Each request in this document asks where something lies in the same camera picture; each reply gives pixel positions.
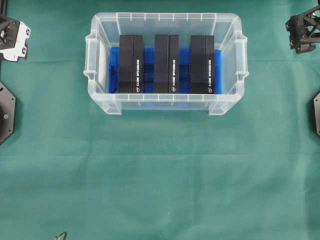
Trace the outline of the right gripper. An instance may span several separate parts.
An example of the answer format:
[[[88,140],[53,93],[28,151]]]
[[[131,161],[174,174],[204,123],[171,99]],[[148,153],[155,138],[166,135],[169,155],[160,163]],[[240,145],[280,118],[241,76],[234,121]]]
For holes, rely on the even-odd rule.
[[[289,32],[289,47],[297,54],[312,52],[320,43],[320,8],[313,7],[293,15],[285,23]]]

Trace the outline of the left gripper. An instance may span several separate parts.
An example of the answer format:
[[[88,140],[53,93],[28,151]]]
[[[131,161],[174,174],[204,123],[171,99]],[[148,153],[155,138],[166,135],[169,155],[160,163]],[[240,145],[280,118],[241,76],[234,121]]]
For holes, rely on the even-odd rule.
[[[0,15],[0,60],[18,62],[28,56],[31,29],[23,22]]]

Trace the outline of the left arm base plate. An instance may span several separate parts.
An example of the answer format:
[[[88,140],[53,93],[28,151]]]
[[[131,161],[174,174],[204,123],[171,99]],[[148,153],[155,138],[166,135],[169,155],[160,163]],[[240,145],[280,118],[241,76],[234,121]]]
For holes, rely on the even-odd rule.
[[[0,83],[0,144],[13,132],[15,125],[16,97]]]

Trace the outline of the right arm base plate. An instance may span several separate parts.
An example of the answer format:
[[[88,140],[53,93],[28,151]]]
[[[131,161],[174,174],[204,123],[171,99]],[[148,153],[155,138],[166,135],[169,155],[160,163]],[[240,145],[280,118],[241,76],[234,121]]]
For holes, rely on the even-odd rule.
[[[320,92],[313,99],[316,133],[320,136]]]

